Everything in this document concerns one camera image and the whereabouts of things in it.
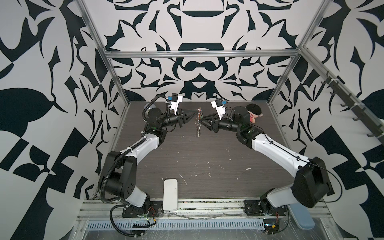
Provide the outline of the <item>black wall hook rack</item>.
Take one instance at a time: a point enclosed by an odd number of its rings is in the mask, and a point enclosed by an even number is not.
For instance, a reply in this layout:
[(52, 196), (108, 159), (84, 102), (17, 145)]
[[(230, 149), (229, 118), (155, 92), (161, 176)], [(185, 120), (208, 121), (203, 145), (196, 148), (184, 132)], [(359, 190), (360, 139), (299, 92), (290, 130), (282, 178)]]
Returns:
[(376, 138), (384, 145), (384, 123), (366, 104), (359, 100), (340, 79), (330, 74), (330, 71), (326, 72), (326, 79), (322, 82), (322, 85), (330, 87), (331, 96), (338, 96), (342, 101), (341, 107), (352, 111), (355, 115), (353, 120), (361, 122), (370, 131), (367, 134), (368, 138)]

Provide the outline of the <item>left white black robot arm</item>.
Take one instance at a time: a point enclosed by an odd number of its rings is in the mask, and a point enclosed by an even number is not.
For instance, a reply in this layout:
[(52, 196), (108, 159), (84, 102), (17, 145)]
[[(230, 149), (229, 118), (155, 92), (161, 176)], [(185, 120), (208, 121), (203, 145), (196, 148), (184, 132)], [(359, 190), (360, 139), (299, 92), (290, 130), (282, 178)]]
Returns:
[(138, 164), (165, 140), (167, 127), (188, 123), (197, 110), (167, 110), (164, 113), (148, 105), (143, 110), (146, 122), (141, 138), (122, 151), (108, 153), (98, 182), (101, 201), (120, 202), (136, 208), (149, 208), (149, 195), (136, 185)]

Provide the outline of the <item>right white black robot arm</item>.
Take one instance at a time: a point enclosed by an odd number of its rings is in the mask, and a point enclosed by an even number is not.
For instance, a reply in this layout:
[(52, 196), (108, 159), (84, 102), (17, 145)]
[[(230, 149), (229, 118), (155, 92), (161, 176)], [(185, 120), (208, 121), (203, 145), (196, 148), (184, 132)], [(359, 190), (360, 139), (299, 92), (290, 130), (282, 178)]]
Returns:
[(218, 110), (200, 118), (199, 122), (215, 133), (220, 130), (234, 132), (241, 144), (265, 155), (294, 178), (292, 184), (271, 189), (261, 197), (262, 204), (267, 208), (296, 203), (312, 208), (333, 189), (323, 160), (317, 157), (310, 159), (274, 141), (261, 127), (251, 122), (245, 107), (235, 107), (230, 118), (224, 114), (224, 110)]

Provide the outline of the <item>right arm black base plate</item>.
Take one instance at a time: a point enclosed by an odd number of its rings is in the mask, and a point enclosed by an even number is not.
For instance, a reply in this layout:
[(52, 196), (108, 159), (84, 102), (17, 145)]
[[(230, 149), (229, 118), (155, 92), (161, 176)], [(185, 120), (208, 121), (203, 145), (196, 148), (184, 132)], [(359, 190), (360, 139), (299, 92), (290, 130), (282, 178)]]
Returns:
[(287, 207), (282, 206), (275, 208), (267, 200), (267, 194), (269, 194), (274, 188), (264, 193), (259, 200), (244, 200), (244, 212), (248, 217), (260, 217), (260, 216), (277, 216), (287, 215)]

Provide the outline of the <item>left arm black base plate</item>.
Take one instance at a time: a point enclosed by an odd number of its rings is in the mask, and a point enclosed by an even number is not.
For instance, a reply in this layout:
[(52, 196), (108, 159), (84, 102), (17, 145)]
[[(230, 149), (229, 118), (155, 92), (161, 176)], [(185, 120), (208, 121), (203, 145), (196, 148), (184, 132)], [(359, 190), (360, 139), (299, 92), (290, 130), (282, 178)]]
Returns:
[(146, 216), (148, 218), (156, 218), (163, 211), (163, 201), (152, 201), (145, 202), (141, 208), (132, 206), (123, 209), (123, 218), (136, 218), (139, 216)]

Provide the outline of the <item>pink plush doll black hat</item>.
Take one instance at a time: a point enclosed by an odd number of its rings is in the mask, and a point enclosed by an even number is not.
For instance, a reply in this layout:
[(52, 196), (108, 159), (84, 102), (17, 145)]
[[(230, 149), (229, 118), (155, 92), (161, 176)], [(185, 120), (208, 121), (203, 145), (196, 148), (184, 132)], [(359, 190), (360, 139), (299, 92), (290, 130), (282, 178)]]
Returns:
[(250, 122), (254, 124), (256, 122), (256, 118), (262, 117), (262, 109), (257, 104), (249, 104), (246, 106), (248, 113), (250, 114)]

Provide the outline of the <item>white rectangular box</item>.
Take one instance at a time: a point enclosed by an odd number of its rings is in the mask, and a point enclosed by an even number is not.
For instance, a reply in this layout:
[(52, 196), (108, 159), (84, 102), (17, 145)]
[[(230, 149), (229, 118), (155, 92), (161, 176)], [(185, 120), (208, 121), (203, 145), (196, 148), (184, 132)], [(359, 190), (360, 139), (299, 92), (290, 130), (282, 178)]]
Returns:
[(178, 209), (178, 181), (177, 179), (164, 180), (163, 210), (173, 212)]

